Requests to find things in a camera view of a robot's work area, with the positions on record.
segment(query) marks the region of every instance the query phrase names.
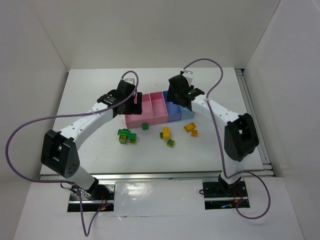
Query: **yellow lego brick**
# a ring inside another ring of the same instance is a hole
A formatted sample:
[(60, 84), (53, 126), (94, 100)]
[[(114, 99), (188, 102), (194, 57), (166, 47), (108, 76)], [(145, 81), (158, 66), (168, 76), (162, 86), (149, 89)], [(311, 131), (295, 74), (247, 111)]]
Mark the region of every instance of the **yellow lego brick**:
[(163, 128), (163, 139), (169, 139), (170, 138), (170, 130), (168, 127)]
[(195, 128), (196, 128), (196, 125), (195, 125), (194, 122), (184, 126), (184, 129), (185, 129), (186, 132), (189, 132), (189, 131), (191, 131), (192, 129), (195, 129)]
[(197, 137), (198, 136), (198, 130), (192, 129), (191, 131), (191, 137)]

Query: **pink bin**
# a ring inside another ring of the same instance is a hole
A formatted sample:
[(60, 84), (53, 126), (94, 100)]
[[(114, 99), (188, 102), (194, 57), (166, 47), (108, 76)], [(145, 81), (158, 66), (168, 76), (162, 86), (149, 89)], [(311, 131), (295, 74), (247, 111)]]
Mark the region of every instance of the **pink bin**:
[(150, 98), (150, 94), (142, 95), (142, 114), (141, 115), (125, 115), (125, 124), (128, 129), (142, 127), (142, 124), (154, 125), (154, 111)]
[(168, 112), (162, 91), (150, 93), (154, 124), (164, 124), (168, 122)]

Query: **blue bin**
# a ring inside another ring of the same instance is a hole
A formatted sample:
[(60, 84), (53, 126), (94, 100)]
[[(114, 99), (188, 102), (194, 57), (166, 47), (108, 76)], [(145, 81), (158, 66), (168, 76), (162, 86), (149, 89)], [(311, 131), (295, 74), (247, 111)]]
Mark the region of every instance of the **blue bin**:
[(181, 120), (186, 120), (186, 119), (193, 119), (195, 116), (194, 111), (190, 111), (188, 108), (180, 106), (181, 109)]
[(168, 91), (163, 91), (164, 101), (166, 110), (168, 112), (168, 123), (180, 121), (182, 117), (180, 105), (174, 104), (172, 102), (167, 102)]

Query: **white table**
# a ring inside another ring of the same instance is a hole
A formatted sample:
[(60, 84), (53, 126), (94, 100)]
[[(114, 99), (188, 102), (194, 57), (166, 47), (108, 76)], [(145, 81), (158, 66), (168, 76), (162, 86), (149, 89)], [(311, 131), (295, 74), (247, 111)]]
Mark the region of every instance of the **white table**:
[[(72, 69), (62, 95), (58, 114), (84, 113), (91, 109), (96, 100), (115, 89), (121, 75), (129, 69)], [(138, 91), (153, 93), (168, 90), (168, 79), (178, 75), (180, 68), (135, 68), (139, 75)], [(194, 73), (192, 84), (207, 92), (220, 76), (218, 68), (190, 68)], [(244, 99), (235, 70), (224, 68), (221, 84), (210, 96), (224, 107), (246, 113)], [(58, 131), (74, 122), (75, 118), (60, 118), (53, 129)], [(198, 137), (191, 137), (183, 126), (194, 122)], [(170, 127), (175, 146), (170, 148), (159, 138), (163, 127)], [(79, 150), (80, 164), (91, 174), (106, 173), (167, 173), (221, 171), (221, 157), (213, 124), (196, 114), (193, 120), (152, 125), (149, 130), (133, 128), (137, 133), (136, 145), (123, 145), (118, 141), (118, 129), (126, 128), (125, 117), (117, 116), (97, 130)], [(246, 170), (263, 169), (258, 149), (244, 163)], [(56, 174), (46, 166), (42, 175)]]
[[(82, 230), (80, 213), (67, 212), (68, 190), (61, 189), (59, 184), (31, 183), (14, 240), (303, 240), (284, 180), (263, 180), (270, 191), (271, 208), (258, 220), (243, 219), (235, 209), (205, 210), (204, 198), (194, 180), (188, 181), (190, 184), (164, 181), (167, 184), (156, 188), (153, 194), (140, 191), (125, 206), (121, 197), (128, 192), (116, 186), (114, 212), (99, 213), (88, 238)], [(265, 189), (255, 178), (245, 181), (250, 208), (240, 211), (257, 216), (267, 207)], [(185, 202), (193, 204), (181, 208)], [(93, 214), (84, 213), (87, 229)]]

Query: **cable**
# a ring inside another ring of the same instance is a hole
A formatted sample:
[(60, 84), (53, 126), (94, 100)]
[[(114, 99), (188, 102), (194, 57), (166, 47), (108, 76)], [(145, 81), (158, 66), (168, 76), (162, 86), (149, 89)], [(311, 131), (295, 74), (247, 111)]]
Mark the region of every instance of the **cable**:
[(30, 181), (30, 182), (34, 182), (34, 183), (47, 183), (47, 184), (62, 184), (62, 183), (66, 183), (66, 184), (71, 184), (71, 185), (74, 185), (76, 190), (77, 190), (77, 193), (79, 195), (79, 201), (80, 201), (80, 215), (81, 215), (81, 222), (82, 222), (82, 227), (83, 227), (83, 232), (84, 232), (84, 235), (86, 237), (89, 236), (89, 233), (90, 233), (90, 228), (91, 228), (91, 224), (94, 220), (94, 218), (96, 217), (96, 215), (98, 214), (98, 212), (100, 212), (105, 206), (103, 206), (102, 208), (99, 208), (98, 211), (93, 215), (92, 219), (91, 219), (91, 222), (89, 224), (89, 228), (88, 228), (88, 232), (86, 231), (86, 225), (85, 225), (85, 220), (84, 220), (84, 212), (83, 212), (83, 203), (82, 203), (82, 194), (81, 194), (81, 191), (80, 191), (80, 188), (79, 186), (75, 185), (74, 182), (72, 181), (68, 181), (68, 180), (38, 180), (38, 179), (33, 179), (33, 178), (30, 178), (30, 177), (27, 177), (27, 176), (24, 176), (22, 175), (19, 171), (17, 171), (15, 169), (15, 167), (12, 165), (11, 163), (11, 160), (10, 160), (10, 157), (9, 157), (9, 146), (10, 146), (10, 143), (13, 139), (13, 137), (16, 135), (16, 133), (21, 130), (22, 128), (24, 128), (25, 126), (28, 126), (30, 124), (33, 124), (33, 123), (36, 123), (36, 122), (40, 122), (40, 121), (44, 121), (44, 120), (49, 120), (49, 119), (59, 119), (59, 118), (73, 118), (73, 117), (83, 117), (83, 116), (89, 116), (89, 115), (95, 115), (95, 114), (100, 114), (100, 113), (103, 113), (103, 112), (106, 112), (108, 110), (111, 110), (111, 109), (114, 109), (118, 106), (120, 106), (121, 104), (125, 103), (129, 98), (131, 98), (131, 96), (135, 93), (135, 91), (137, 90), (138, 88), (138, 84), (139, 84), (139, 76), (138, 74), (133, 71), (133, 70), (129, 70), (129, 71), (126, 71), (121, 79), (124, 78), (125, 75), (129, 74), (129, 73), (132, 73), (135, 75), (136, 77), (136, 85), (132, 91), (132, 93), (124, 100), (122, 100), (121, 102), (111, 106), (111, 107), (107, 107), (106, 109), (102, 109), (102, 110), (99, 110), (99, 111), (91, 111), (91, 112), (85, 112), (85, 113), (77, 113), (77, 114), (62, 114), (62, 115), (52, 115), (52, 116), (45, 116), (45, 117), (40, 117), (40, 118), (37, 118), (37, 119), (34, 119), (34, 120), (31, 120), (31, 121), (27, 121), (26, 123), (18, 126), (12, 133), (11, 135), (9, 136), (6, 144), (5, 144), (5, 150), (4, 150), (4, 154), (5, 154), (5, 159), (6, 159), (6, 162), (8, 163), (9, 167), (11, 168), (11, 170), (16, 174), (18, 175), (20, 178), (24, 179), (24, 180), (27, 180), (27, 181)]
[[(221, 76), (218, 80), (218, 82), (213, 85), (213, 87), (211, 87), (209, 89), (209, 91), (207, 92), (205, 98), (208, 99), (209, 98), (209, 94), (220, 84), (222, 78), (224, 77), (224, 70), (222, 69), (222, 66), (217, 63), (216, 61), (210, 59), (210, 58), (199, 58), (199, 59), (196, 59), (192, 62), (190, 62), (187, 66), (185, 66), (183, 68), (183, 70), (185, 70), (186, 68), (190, 67), (192, 64), (196, 63), (196, 62), (199, 62), (199, 61), (209, 61), (209, 62), (212, 62), (214, 64), (216, 64), (218, 66), (218, 68), (220, 69), (221, 71)], [(225, 164), (225, 157), (224, 157), (224, 150), (223, 150), (223, 146), (222, 146), (222, 142), (221, 142), (221, 138), (220, 138), (220, 133), (219, 133), (219, 129), (218, 129), (218, 124), (217, 124), (217, 121), (216, 121), (216, 118), (215, 118), (215, 115), (214, 115), (214, 111), (212, 110), (212, 107), (210, 105), (210, 101), (206, 101), (208, 107), (209, 107), (209, 111), (210, 111), (210, 114), (211, 114), (211, 117), (212, 117), (212, 120), (213, 120), (213, 124), (214, 124), (214, 128), (215, 128), (215, 132), (216, 132), (216, 137), (218, 139), (218, 144), (219, 144), (219, 150), (220, 150), (220, 155), (221, 155), (221, 161), (222, 161), (222, 169), (223, 169), (223, 172), (224, 172), (224, 175), (225, 175), (225, 178), (226, 179), (230, 179), (238, 174), (241, 174), (241, 173), (248, 173), (248, 174), (251, 174), (252, 176), (255, 176), (257, 179), (259, 179), (259, 181), (263, 184), (264, 188), (265, 188), (265, 191), (266, 191), (266, 194), (268, 195), (268, 206), (266, 208), (266, 210), (259, 216), (255, 216), (255, 217), (250, 217), (250, 216), (245, 216), (243, 215), (242, 213), (239, 212), (239, 209), (238, 209), (238, 206), (241, 202), (243, 202), (244, 200), (242, 201), (239, 201), (237, 203), (237, 205), (235, 206), (235, 209), (236, 211), (239, 213), (239, 215), (245, 219), (251, 219), (251, 220), (254, 220), (254, 219), (259, 219), (259, 218), (262, 218), (264, 215), (267, 214), (267, 212), (269, 211), (270, 209), (270, 205), (271, 205), (271, 197), (270, 197), (270, 193), (269, 193), (269, 189), (267, 187), (267, 185), (265, 184), (265, 182), (259, 177), (257, 176), (256, 174), (250, 172), (250, 171), (247, 171), (247, 170), (243, 170), (243, 171), (238, 171), (230, 176), (227, 176), (227, 172), (226, 172), (226, 164)]]

